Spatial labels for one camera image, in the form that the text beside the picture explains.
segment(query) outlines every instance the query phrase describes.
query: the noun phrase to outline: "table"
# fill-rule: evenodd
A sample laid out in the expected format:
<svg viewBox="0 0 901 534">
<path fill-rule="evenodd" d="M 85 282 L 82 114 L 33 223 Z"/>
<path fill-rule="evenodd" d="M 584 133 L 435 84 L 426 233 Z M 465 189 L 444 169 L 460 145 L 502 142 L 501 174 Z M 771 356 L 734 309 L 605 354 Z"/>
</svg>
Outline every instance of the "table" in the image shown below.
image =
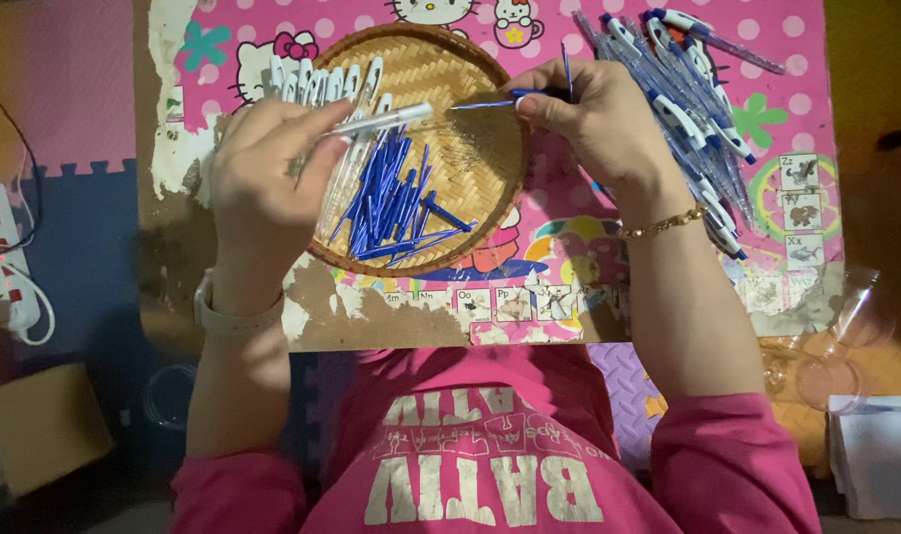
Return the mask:
<svg viewBox="0 0 901 534">
<path fill-rule="evenodd" d="M 202 176 L 224 124 L 219 114 L 259 96 L 249 87 L 277 42 L 298 58 L 314 57 L 347 32 L 405 19 L 468 35 L 513 74 L 557 55 L 560 42 L 575 58 L 592 57 L 569 16 L 574 8 L 595 18 L 606 8 L 637 16 L 649 7 L 638 0 L 530 1 L 528 26 L 501 29 L 489 2 L 438 3 L 424 14 L 358 0 L 311 9 L 283 3 L 154 2 L 148 17 L 148 49 L 161 76 L 155 107 L 138 115 L 139 137 L 153 145 L 152 173 L 139 177 L 141 227 L 149 236 L 141 309 L 153 339 L 198 346 L 200 336 L 189 326 L 192 290 L 215 254 Z M 794 0 L 769 6 L 671 0 L 666 6 L 697 15 L 789 68 L 788 76 L 776 77 L 709 50 L 722 67 L 720 79 L 729 82 L 738 129 L 759 160 L 744 169 L 759 226 L 740 240 L 750 259 L 722 258 L 722 265 L 758 334 L 822 331 L 834 315 L 829 301 L 839 294 L 844 261 L 823 7 Z M 538 139 L 541 149 L 516 209 L 455 268 L 375 278 L 300 259 L 287 277 L 284 316 L 293 351 L 625 339 L 627 259 L 608 237 L 617 213 L 556 140 Z M 815 174 L 795 179 L 805 167 Z M 568 305 L 547 306 L 552 295 Z M 520 316 L 500 310 L 514 298 L 527 304 Z"/>
</svg>

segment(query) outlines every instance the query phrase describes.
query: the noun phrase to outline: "sleeve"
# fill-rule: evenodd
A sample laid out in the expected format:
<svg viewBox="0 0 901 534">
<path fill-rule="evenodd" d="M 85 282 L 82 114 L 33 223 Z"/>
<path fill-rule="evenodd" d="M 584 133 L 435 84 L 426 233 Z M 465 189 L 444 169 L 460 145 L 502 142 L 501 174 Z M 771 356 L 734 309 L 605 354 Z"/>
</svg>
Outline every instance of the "sleeve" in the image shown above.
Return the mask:
<svg viewBox="0 0 901 534">
<path fill-rule="evenodd" d="M 686 533 L 821 531 L 797 445 L 764 395 L 673 403 L 652 436 L 652 483 Z"/>
<path fill-rule="evenodd" d="M 174 533 L 296 532 L 307 515 L 299 470 L 275 454 L 187 459 L 172 487 Z"/>
</svg>

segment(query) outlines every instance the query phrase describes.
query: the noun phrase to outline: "bamboo basket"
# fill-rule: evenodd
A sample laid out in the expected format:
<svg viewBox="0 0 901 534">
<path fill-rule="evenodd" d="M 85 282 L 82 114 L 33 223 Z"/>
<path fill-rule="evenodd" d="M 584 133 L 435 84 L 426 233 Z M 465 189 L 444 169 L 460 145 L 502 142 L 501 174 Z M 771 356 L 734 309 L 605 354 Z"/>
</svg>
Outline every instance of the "bamboo basket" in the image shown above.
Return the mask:
<svg viewBox="0 0 901 534">
<path fill-rule="evenodd" d="M 509 81 L 509 75 L 480 46 L 447 30 L 409 23 L 377 26 L 338 41 L 314 63 L 315 68 L 329 70 L 359 65 L 364 76 L 375 56 L 384 60 L 378 95 L 392 93 L 394 107 L 426 101 L 434 108 L 430 119 L 408 127 L 411 146 L 401 178 L 409 169 L 421 166 L 429 143 L 428 164 L 434 168 L 428 190 L 436 190 L 437 203 L 462 221 L 478 223 L 472 232 L 448 239 L 394 268 L 385 267 L 391 257 L 361 262 L 348 258 L 351 222 L 345 223 L 328 246 L 313 237 L 309 251 L 353 273 L 378 277 L 430 273 L 467 257 L 503 222 L 523 188 L 529 128 L 509 106 L 448 111 L 460 103 L 500 100 L 497 89 Z M 345 194 L 350 199 L 355 192 L 353 188 Z M 335 223 L 342 211 L 329 214 Z M 452 228 L 432 214 L 424 234 Z"/>
</svg>

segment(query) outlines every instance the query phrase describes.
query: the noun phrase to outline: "white watch strap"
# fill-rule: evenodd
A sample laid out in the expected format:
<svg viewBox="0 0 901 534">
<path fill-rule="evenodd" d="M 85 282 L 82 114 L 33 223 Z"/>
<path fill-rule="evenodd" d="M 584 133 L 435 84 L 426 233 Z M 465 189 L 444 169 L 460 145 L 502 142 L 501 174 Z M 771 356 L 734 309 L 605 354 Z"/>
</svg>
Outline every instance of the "white watch strap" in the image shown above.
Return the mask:
<svg viewBox="0 0 901 534">
<path fill-rule="evenodd" d="M 276 303 L 268 310 L 251 317 L 223 315 L 210 308 L 213 299 L 212 269 L 207 269 L 200 287 L 193 296 L 194 321 L 211 334 L 258 334 L 275 324 L 282 317 L 284 295 L 280 293 Z"/>
</svg>

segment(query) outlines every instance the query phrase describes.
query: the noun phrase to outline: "pink long-sleeve shirt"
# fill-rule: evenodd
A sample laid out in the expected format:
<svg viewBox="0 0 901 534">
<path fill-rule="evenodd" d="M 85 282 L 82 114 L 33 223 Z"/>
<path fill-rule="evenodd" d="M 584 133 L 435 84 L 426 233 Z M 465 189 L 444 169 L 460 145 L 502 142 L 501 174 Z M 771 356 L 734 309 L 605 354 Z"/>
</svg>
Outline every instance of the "pink long-sleeve shirt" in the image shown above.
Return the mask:
<svg viewBox="0 0 901 534">
<path fill-rule="evenodd" d="M 648 492 L 620 464 L 584 347 L 366 357 L 326 491 L 248 452 L 186 460 L 175 532 L 820 532 L 796 444 L 763 395 L 672 403 Z"/>
</svg>

